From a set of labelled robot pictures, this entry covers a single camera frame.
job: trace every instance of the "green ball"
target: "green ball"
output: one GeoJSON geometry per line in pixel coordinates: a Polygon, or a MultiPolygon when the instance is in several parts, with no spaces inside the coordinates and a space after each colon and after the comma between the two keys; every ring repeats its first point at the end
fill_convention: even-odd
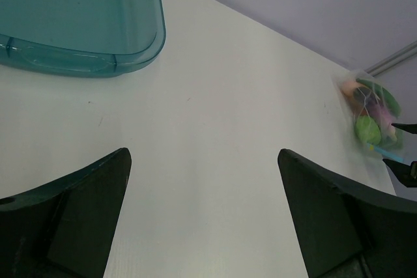
{"type": "Polygon", "coordinates": [[[369,116],[358,117],[354,125],[354,131],[363,143],[377,145],[381,142],[382,135],[378,124],[369,116]]]}

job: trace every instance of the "teal plastic container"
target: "teal plastic container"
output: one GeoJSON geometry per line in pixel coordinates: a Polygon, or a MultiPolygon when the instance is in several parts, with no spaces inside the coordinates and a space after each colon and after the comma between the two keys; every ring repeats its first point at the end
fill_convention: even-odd
{"type": "Polygon", "coordinates": [[[151,63],[165,42],[161,0],[0,0],[0,63],[111,77],[151,63]]]}

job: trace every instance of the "white table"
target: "white table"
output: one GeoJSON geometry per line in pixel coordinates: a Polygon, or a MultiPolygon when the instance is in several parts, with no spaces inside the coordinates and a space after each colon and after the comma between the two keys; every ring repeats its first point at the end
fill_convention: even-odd
{"type": "Polygon", "coordinates": [[[277,155],[394,193],[333,77],[347,71],[213,0],[163,0],[167,42],[115,79],[0,68],[0,197],[127,146],[106,278],[307,277],[277,155]]]}

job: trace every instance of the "plastic bag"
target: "plastic bag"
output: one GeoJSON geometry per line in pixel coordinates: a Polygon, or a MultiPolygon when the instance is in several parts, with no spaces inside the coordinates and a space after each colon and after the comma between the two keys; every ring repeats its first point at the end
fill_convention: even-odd
{"type": "Polygon", "coordinates": [[[367,149],[402,162],[403,132],[392,126],[401,106],[392,94],[365,72],[352,72],[340,89],[353,112],[357,138],[367,149]]]}

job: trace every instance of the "lavender wall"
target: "lavender wall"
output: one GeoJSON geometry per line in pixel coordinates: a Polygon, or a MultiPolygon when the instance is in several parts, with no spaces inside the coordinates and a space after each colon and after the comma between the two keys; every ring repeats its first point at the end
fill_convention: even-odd
{"type": "Polygon", "coordinates": [[[417,39],[417,0],[219,0],[347,68],[417,39]]]}

